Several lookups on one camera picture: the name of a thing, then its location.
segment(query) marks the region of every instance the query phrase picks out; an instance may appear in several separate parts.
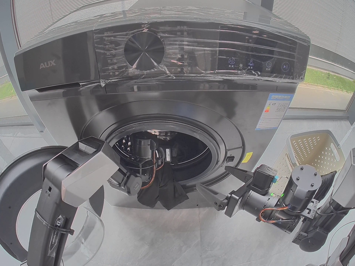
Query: laundry basket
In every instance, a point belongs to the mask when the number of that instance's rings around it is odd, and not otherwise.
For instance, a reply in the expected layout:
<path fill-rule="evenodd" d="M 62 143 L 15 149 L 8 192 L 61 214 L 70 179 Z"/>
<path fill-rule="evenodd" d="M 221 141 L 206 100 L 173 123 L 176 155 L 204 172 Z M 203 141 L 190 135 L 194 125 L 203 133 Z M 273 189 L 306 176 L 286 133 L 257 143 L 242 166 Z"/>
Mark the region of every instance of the laundry basket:
<path fill-rule="evenodd" d="M 292 169 L 298 165 L 313 166 L 320 175 L 325 175 L 339 171 L 344 163 L 343 151 L 331 131 L 317 130 L 291 135 L 273 165 L 281 179 L 270 191 L 273 196 L 280 197 Z"/>

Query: orange cable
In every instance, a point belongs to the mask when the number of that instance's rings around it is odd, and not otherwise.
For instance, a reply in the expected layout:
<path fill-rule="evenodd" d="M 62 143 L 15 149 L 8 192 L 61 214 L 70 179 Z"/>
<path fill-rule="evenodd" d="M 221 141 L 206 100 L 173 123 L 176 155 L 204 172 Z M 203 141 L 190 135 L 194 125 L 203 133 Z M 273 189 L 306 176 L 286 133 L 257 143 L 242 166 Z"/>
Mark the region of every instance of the orange cable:
<path fill-rule="evenodd" d="M 148 185 L 141 187 L 141 189 L 146 189 L 149 186 L 151 186 L 154 181 L 154 178 L 155 178 L 155 152 L 154 152 L 154 157 L 153 157 L 153 177 L 152 177 L 151 181 L 148 183 Z"/>

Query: sticker label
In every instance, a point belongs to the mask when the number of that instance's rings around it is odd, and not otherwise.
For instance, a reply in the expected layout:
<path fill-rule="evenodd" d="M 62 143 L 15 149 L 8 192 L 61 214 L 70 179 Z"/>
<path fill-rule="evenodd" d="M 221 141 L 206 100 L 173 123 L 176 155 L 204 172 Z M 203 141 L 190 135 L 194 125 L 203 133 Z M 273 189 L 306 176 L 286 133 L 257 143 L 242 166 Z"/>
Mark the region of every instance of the sticker label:
<path fill-rule="evenodd" d="M 59 216 L 55 222 L 55 226 L 57 228 L 61 228 L 63 226 L 63 223 L 64 223 L 64 218 L 62 216 Z M 52 237 L 51 237 L 50 243 L 49 243 L 48 256 L 55 257 L 55 253 L 56 253 L 58 245 L 59 245 L 60 237 L 61 237 L 60 232 L 57 232 L 57 231 L 52 232 Z"/>
<path fill-rule="evenodd" d="M 167 161 L 167 162 L 171 162 L 171 159 L 170 159 L 170 149 L 166 149 L 166 161 Z"/>
<path fill-rule="evenodd" d="M 264 111 L 255 130 L 278 128 L 292 99 L 293 94 L 269 94 Z"/>
<path fill-rule="evenodd" d="M 252 156 L 253 152 L 250 153 L 246 153 L 244 160 L 242 161 L 242 163 L 246 163 L 250 160 L 251 156 Z"/>

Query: black cloth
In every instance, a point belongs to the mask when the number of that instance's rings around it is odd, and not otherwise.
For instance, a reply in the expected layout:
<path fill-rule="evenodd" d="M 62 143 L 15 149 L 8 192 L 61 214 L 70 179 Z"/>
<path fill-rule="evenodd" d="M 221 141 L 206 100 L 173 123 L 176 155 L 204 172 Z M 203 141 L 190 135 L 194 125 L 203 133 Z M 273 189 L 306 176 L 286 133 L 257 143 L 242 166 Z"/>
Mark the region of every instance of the black cloth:
<path fill-rule="evenodd" d="M 152 185 L 138 192 L 137 199 L 142 205 L 151 208 L 160 201 L 166 210 L 170 210 L 189 198 L 179 182 L 174 180 L 170 163 L 165 163 L 156 171 Z"/>

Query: pavement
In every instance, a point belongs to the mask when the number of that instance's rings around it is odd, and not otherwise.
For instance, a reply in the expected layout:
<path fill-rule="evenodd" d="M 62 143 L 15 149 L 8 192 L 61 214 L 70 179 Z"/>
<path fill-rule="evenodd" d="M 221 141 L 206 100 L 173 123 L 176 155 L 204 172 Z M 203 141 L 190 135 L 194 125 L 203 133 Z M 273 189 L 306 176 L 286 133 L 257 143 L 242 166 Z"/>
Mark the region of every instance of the pavement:
<path fill-rule="evenodd" d="M 0 100 L 0 118 L 27 115 L 17 96 Z"/>
<path fill-rule="evenodd" d="M 293 108 L 346 109 L 353 94 L 302 83 L 292 100 Z"/>

